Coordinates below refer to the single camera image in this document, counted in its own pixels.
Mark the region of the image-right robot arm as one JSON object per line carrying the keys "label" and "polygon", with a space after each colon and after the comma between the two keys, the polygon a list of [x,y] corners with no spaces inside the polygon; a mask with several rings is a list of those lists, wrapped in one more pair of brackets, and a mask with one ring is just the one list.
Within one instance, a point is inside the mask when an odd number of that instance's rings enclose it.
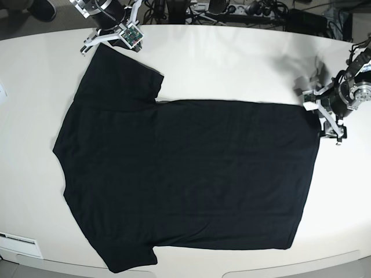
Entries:
{"label": "image-right robot arm", "polygon": [[347,138],[343,120],[359,106],[370,101],[370,39],[352,45],[347,68],[339,71],[332,82],[315,97],[325,118],[320,136],[335,138],[338,144]]}

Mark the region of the image-left robot arm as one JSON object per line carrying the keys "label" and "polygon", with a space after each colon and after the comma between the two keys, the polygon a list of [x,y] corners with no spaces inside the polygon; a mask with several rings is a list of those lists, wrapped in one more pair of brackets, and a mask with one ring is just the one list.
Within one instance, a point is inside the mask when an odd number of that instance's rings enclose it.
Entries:
{"label": "image-left robot arm", "polygon": [[92,19],[96,25],[93,36],[84,40],[84,46],[81,49],[82,54],[85,54],[91,48],[87,43],[93,42],[99,36],[113,35],[126,30],[126,25],[124,23],[126,9],[119,1],[105,0],[70,2],[85,19]]}

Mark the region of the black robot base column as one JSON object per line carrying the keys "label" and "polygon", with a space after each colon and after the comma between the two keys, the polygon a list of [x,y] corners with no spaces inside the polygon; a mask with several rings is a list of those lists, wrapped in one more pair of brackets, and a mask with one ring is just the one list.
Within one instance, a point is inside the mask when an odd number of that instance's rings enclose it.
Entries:
{"label": "black robot base column", "polygon": [[166,0],[169,24],[185,24],[188,2],[186,0]]}

